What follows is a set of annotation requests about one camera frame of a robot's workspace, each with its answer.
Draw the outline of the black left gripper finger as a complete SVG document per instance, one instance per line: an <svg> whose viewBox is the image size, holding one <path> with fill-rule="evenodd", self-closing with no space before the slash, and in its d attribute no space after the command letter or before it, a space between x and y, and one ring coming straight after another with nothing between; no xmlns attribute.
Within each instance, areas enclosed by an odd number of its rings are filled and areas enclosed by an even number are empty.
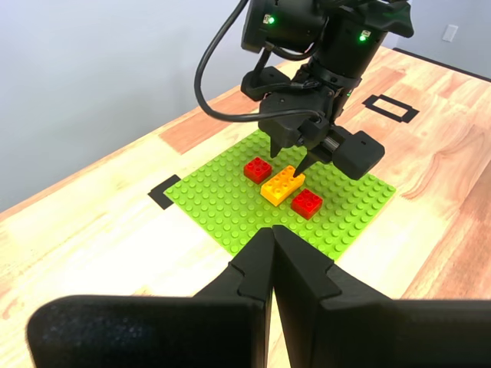
<svg viewBox="0 0 491 368"><path fill-rule="evenodd" d="M192 297L74 295L31 316L37 367L264 367L275 251L260 229Z"/></svg>
<svg viewBox="0 0 491 368"><path fill-rule="evenodd" d="M293 367L488 367L487 300L393 299L284 226L274 289Z"/></svg>

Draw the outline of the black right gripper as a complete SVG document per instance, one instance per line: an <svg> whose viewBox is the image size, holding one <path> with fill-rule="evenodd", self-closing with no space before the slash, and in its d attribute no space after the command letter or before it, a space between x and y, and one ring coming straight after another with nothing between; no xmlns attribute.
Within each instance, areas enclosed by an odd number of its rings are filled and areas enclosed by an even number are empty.
<svg viewBox="0 0 491 368"><path fill-rule="evenodd" d="M282 149L304 146L308 151L294 177L320 162L332 163L348 178L359 180L381 161L385 149L364 131L332 130L347 100L346 90L326 86L269 94L259 105L260 114L290 112L258 123L270 138L270 157L274 159ZM302 114L291 113L300 110Z"/></svg>

